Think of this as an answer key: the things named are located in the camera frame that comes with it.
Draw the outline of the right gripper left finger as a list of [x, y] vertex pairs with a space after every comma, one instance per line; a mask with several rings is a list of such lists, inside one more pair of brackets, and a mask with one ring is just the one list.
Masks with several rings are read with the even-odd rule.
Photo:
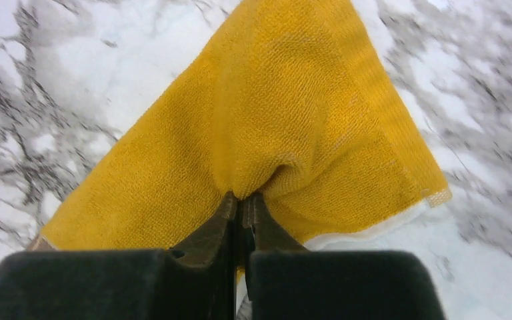
[[169, 249], [24, 251], [0, 262], [0, 319], [234, 319], [237, 199]]

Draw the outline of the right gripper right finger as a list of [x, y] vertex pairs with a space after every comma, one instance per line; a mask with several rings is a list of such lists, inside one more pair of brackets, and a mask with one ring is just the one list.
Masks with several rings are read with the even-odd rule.
[[241, 205], [254, 319], [443, 319], [428, 270], [402, 251], [310, 251], [262, 194]]

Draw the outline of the yellow brown towel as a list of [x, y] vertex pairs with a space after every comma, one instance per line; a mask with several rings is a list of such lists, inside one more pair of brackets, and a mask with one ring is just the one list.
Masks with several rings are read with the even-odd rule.
[[349, 1], [243, 1], [30, 248], [172, 247], [227, 193], [300, 243], [451, 198]]

